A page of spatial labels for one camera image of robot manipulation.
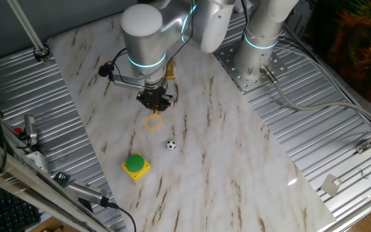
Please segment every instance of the yellow ring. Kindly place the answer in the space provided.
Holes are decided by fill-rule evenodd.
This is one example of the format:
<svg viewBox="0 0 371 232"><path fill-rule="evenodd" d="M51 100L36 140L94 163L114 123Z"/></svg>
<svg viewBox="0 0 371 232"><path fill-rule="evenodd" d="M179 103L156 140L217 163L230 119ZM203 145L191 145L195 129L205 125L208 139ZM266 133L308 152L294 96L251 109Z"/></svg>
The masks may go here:
<svg viewBox="0 0 371 232"><path fill-rule="evenodd" d="M156 118L160 119L160 124L159 124L157 127L151 128L151 127L149 127L149 126L147 125L147 122L148 122L148 120L152 119L153 117L156 117ZM161 127L161 125L162 125L162 119L160 118L160 116L158 116L158 114L154 114L154 115L152 115L152 116L150 116L150 117L148 117L148 118L146 119L146 122L144 123L144 125L146 125L146 128L149 129L149 130L157 130L157 129L159 129L159 128Z"/></svg>

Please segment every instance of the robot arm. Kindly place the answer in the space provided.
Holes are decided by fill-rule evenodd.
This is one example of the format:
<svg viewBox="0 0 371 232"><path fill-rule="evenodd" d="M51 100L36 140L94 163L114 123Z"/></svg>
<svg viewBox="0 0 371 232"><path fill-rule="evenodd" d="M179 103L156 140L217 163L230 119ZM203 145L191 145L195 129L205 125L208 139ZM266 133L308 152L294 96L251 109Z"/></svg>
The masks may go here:
<svg viewBox="0 0 371 232"><path fill-rule="evenodd" d="M261 0L260 6L252 13L245 40L233 61L236 68L245 71L246 78L259 76L260 67L270 62L284 20L297 1ZM121 28L134 78L127 78L127 82L118 76L117 80L121 81L114 83L140 90L137 100L146 108L166 110L173 98L166 95L167 49L183 40L203 52L215 51L227 32L234 2L167 0L161 10L144 4L129 7L122 14ZM144 85L133 84L138 80L144 81Z"/></svg>
<svg viewBox="0 0 371 232"><path fill-rule="evenodd" d="M235 0L199 0L192 5L193 2L171 0L161 10L139 4L122 14L128 59L134 76L143 79L145 85L137 99L149 109L164 111L171 105L172 96L166 95L164 78L169 47L181 39L211 53L225 37Z"/></svg>

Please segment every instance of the white marble board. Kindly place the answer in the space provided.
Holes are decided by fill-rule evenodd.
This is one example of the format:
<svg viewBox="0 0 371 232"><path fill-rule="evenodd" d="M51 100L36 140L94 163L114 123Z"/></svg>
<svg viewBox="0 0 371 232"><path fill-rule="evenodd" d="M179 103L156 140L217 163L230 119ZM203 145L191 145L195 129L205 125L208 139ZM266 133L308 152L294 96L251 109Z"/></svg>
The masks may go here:
<svg viewBox="0 0 371 232"><path fill-rule="evenodd" d="M184 47L169 81L173 105L160 114L160 129L146 129L152 112L137 92L97 75L124 47L119 19L71 30L49 45L115 200L138 231L317 231L334 221L213 55ZM126 56L117 64L131 75ZM176 141L174 151L167 140ZM134 152L152 167L140 184L120 166Z"/></svg>

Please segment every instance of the black keyboard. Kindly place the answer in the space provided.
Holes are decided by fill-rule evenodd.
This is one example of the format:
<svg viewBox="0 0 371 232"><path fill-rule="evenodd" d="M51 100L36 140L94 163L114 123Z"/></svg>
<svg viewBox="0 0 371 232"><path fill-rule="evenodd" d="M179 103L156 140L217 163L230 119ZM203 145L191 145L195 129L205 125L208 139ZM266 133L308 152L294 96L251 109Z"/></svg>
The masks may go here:
<svg viewBox="0 0 371 232"><path fill-rule="evenodd" d="M0 232L18 232L41 220L38 209L0 188Z"/></svg>

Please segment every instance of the colorful fabric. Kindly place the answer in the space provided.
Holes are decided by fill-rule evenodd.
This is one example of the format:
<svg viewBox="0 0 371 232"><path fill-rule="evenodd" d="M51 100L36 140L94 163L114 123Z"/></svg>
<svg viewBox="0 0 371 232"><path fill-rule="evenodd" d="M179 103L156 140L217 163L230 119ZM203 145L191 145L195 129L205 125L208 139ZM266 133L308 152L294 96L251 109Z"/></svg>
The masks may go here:
<svg viewBox="0 0 371 232"><path fill-rule="evenodd" d="M371 0L321 0L305 40L371 102Z"/></svg>

